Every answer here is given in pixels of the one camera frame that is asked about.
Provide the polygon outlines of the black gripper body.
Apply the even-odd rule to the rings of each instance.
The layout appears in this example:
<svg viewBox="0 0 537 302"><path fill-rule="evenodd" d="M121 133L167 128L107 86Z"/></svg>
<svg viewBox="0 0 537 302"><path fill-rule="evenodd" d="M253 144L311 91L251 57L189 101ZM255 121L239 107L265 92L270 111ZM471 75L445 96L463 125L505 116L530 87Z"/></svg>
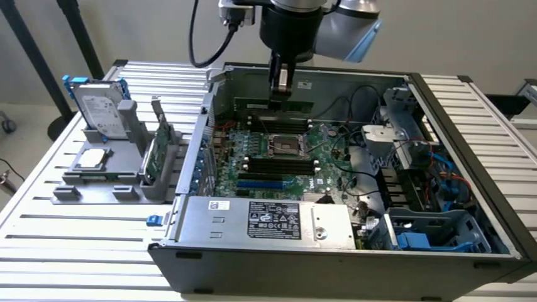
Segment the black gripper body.
<svg viewBox="0 0 537 302"><path fill-rule="evenodd" d="M282 62L311 51L321 20L321 8L299 13L273 4L262 7L259 38Z"/></svg>

